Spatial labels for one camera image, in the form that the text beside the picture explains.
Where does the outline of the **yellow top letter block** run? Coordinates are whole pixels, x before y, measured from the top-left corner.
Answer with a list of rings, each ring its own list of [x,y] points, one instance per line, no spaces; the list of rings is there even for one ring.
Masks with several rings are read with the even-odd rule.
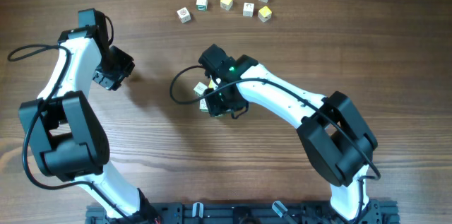
[[[210,80],[208,87],[212,88],[213,90],[216,90],[218,88],[218,83],[214,80]]]

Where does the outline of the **white block green J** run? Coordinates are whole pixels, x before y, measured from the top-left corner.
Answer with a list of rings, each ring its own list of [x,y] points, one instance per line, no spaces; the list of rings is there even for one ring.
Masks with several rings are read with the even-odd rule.
[[[205,99],[199,101],[199,109],[202,112],[208,112],[208,106]]]

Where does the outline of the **plain white picture block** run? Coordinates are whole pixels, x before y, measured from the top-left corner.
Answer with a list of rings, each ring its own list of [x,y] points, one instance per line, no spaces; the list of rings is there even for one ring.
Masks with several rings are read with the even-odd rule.
[[[203,96],[204,92],[208,89],[208,86],[206,86],[202,82],[198,82],[196,86],[194,87],[194,92],[197,96],[201,97]]]

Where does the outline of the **white block red side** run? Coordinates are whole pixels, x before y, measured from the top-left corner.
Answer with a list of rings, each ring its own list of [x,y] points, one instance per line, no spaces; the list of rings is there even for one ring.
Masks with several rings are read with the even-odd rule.
[[[245,17],[252,17],[254,14],[254,4],[253,3],[244,3],[242,15]]]

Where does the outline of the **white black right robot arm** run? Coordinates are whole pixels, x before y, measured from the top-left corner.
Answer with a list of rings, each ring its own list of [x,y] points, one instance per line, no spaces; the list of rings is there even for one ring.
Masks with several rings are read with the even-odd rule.
[[[257,60],[234,59],[211,45],[198,60],[211,78],[203,97],[212,117],[246,113],[251,103],[270,110],[297,132],[312,167],[331,186],[331,206],[344,220],[358,221],[369,202],[368,169],[374,169],[378,146],[362,115],[348,96],[310,93],[274,76]]]

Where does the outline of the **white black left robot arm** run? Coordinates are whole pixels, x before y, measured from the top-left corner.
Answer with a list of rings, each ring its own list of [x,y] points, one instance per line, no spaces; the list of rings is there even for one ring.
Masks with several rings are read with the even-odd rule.
[[[103,207],[91,223],[160,223],[143,192],[110,161],[107,135],[88,102],[93,82],[117,90],[135,66],[113,39],[111,19],[89,8],[78,12],[78,27],[63,31],[56,45],[30,46],[33,54],[55,49],[59,58],[37,99],[18,111],[23,169],[41,189],[84,189]]]

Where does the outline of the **white block brown drawing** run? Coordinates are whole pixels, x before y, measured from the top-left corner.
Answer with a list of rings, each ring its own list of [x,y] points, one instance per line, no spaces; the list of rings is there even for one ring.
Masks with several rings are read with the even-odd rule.
[[[191,14],[190,14],[189,10],[186,7],[183,7],[181,9],[179,9],[177,11],[177,15],[178,15],[179,20],[182,23],[187,23],[187,22],[189,22],[191,20]]]

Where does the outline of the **yellow top block red mark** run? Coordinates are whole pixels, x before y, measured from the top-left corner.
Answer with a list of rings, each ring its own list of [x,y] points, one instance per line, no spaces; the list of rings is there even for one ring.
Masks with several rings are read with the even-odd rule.
[[[268,6],[264,6],[263,8],[258,10],[258,18],[263,23],[271,19],[272,14],[273,12],[269,9]]]

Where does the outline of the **yellow top plain block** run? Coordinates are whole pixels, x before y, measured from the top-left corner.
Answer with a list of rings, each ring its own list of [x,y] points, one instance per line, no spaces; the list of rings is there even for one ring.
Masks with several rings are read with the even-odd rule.
[[[220,0],[220,7],[226,11],[232,8],[233,0]]]

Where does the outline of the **white block green side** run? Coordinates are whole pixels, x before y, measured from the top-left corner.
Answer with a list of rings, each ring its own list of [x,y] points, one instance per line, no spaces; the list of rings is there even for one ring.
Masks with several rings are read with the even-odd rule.
[[[208,0],[196,0],[196,8],[198,11],[206,11],[208,9]]]

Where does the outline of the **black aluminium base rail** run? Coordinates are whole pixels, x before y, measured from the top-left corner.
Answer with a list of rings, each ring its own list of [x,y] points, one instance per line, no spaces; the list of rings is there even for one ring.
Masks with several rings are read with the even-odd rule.
[[[160,215],[154,223],[345,223],[327,201],[306,201],[299,204],[195,204],[155,203]],[[360,223],[399,224],[395,201],[372,199],[359,217]]]

